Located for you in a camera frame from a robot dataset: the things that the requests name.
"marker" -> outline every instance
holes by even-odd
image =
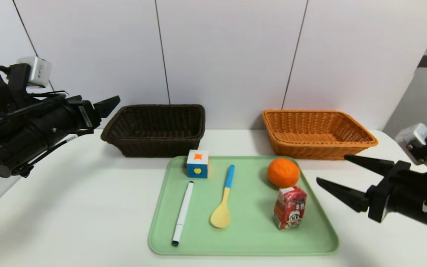
[[[177,247],[179,245],[179,241],[181,240],[183,224],[185,223],[185,217],[187,216],[190,197],[192,196],[192,189],[193,189],[193,181],[190,181],[189,184],[187,185],[187,189],[185,190],[181,211],[179,212],[178,222],[176,223],[176,230],[174,231],[174,236],[172,238],[172,245],[174,247]]]

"orange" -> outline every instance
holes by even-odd
[[[269,180],[280,188],[295,186],[301,176],[299,167],[289,159],[278,158],[268,167]]]

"spoon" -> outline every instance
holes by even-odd
[[[235,165],[230,165],[228,170],[227,182],[225,182],[224,197],[220,205],[215,209],[210,216],[210,223],[217,228],[224,228],[230,223],[230,213],[228,211],[227,200],[230,194],[230,188],[232,187],[232,180],[234,179]]]

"wicker basket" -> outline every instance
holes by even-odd
[[[201,105],[131,105],[110,120],[102,140],[126,157],[176,157],[197,149],[204,132]]]
[[[378,145],[351,116],[339,111],[267,110],[263,120],[277,155],[298,159],[344,159]]]

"yellow spoon head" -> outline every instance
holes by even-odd
[[[227,202],[220,203],[210,216],[210,223],[217,228],[224,228],[230,223],[230,213],[228,211]]]

